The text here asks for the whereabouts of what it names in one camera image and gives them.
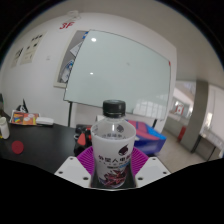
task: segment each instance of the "bottle label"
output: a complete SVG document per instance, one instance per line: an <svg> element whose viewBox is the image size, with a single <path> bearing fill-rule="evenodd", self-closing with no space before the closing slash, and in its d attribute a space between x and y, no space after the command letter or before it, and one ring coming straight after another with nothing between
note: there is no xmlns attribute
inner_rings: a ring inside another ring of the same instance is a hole
<svg viewBox="0 0 224 224"><path fill-rule="evenodd" d="M122 139L122 141L106 141L106 139L94 135L92 138L99 181L105 187L120 187L127 176L135 136L131 140Z"/></svg>

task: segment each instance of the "paper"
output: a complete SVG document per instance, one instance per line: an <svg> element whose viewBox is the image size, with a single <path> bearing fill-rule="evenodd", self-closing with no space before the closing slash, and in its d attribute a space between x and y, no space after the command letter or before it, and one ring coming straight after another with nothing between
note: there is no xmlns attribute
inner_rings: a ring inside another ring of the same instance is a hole
<svg viewBox="0 0 224 224"><path fill-rule="evenodd" d="M23 51L23 48L19 49L19 50L16 52L15 57L14 57L13 62L12 62L12 67L15 67L15 66L16 66L17 61L18 61L19 56L21 55L22 51Z"/></svg>
<svg viewBox="0 0 224 224"><path fill-rule="evenodd" d="M80 42L79 44L77 44L75 47L73 47L70 52L76 57L78 52L79 52L79 49L82 45L82 42Z"/></svg>
<svg viewBox="0 0 224 224"><path fill-rule="evenodd" d="M64 70L62 71L63 74L61 76L61 79L63 80L63 82L67 82L68 81L68 78L69 78L69 75L70 75L70 72L72 70L72 66L74 64L74 60L70 60L69 63L65 66Z"/></svg>
<svg viewBox="0 0 224 224"><path fill-rule="evenodd" d="M19 125L37 125L37 117L40 117L39 113L23 113L13 110L10 123Z"/></svg>
<svg viewBox="0 0 224 224"><path fill-rule="evenodd" d="M41 33L32 38L28 47L25 50L25 53L23 55L23 58L22 58L20 64L26 64L26 63L32 62L35 52L36 52L38 46L40 45L40 42L44 35L45 35L45 33Z"/></svg>

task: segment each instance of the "bottle cap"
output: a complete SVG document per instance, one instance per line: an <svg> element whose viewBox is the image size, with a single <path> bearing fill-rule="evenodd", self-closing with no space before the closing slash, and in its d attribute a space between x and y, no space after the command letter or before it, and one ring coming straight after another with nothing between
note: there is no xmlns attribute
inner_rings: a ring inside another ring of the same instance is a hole
<svg viewBox="0 0 224 224"><path fill-rule="evenodd" d="M110 118L125 116L126 105L121 100L105 100L103 102L103 115Z"/></svg>

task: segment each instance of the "desk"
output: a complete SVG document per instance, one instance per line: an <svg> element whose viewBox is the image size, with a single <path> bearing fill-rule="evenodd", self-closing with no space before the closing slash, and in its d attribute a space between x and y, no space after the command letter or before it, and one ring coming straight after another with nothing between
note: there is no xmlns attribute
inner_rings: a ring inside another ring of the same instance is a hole
<svg viewBox="0 0 224 224"><path fill-rule="evenodd" d="M62 163L74 156L74 128L54 124L49 127L20 126L9 123L10 136L0 139L0 158L34 165L55 173ZM24 151L17 155L11 144L21 141Z"/></svg>

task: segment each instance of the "plastic bottle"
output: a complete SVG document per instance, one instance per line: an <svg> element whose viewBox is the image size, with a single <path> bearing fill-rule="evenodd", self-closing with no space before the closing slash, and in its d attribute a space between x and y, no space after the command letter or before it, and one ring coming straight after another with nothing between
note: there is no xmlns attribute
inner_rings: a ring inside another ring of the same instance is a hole
<svg viewBox="0 0 224 224"><path fill-rule="evenodd" d="M136 129L124 119L125 109L124 101L104 101L105 119L91 128L96 172L99 181L109 188L124 184L134 147Z"/></svg>

